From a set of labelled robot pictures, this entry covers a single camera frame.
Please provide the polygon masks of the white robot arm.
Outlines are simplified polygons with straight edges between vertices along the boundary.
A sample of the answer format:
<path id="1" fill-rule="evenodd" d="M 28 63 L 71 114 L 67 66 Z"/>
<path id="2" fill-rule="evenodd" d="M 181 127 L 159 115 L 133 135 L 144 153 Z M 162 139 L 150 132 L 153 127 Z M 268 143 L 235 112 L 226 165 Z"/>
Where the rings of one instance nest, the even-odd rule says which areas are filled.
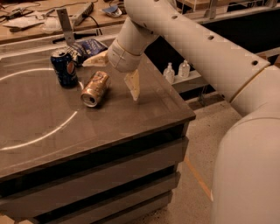
<path id="1" fill-rule="evenodd" d="M 177 12 L 173 0 L 125 0 L 127 18 L 85 66 L 137 69 L 163 37 L 242 116 L 222 138 L 211 224 L 280 224 L 280 69 Z"/>

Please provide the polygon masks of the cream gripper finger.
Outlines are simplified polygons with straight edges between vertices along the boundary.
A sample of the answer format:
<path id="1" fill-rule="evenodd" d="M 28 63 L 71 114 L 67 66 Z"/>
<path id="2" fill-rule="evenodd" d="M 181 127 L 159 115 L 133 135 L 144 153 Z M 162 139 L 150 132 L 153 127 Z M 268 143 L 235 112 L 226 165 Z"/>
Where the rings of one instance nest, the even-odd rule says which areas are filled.
<path id="1" fill-rule="evenodd" d="M 139 99 L 140 95 L 140 81 L 138 70 L 136 69 L 133 72 L 127 73 L 124 77 L 124 82 L 128 87 L 133 100 L 136 102 Z"/>
<path id="2" fill-rule="evenodd" d="M 84 67 L 105 67 L 109 63 L 108 51 L 103 51 L 83 62 Z"/>

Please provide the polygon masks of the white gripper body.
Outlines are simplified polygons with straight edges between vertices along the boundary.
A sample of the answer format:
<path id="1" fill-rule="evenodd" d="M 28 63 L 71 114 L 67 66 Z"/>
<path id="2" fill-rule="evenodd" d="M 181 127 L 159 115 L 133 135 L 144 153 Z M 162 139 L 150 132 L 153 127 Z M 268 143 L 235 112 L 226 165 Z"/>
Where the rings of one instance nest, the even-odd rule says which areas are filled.
<path id="1" fill-rule="evenodd" d="M 133 72 L 137 69 L 145 46 L 141 42 L 121 42 L 116 38 L 108 48 L 108 60 L 121 73 Z"/>

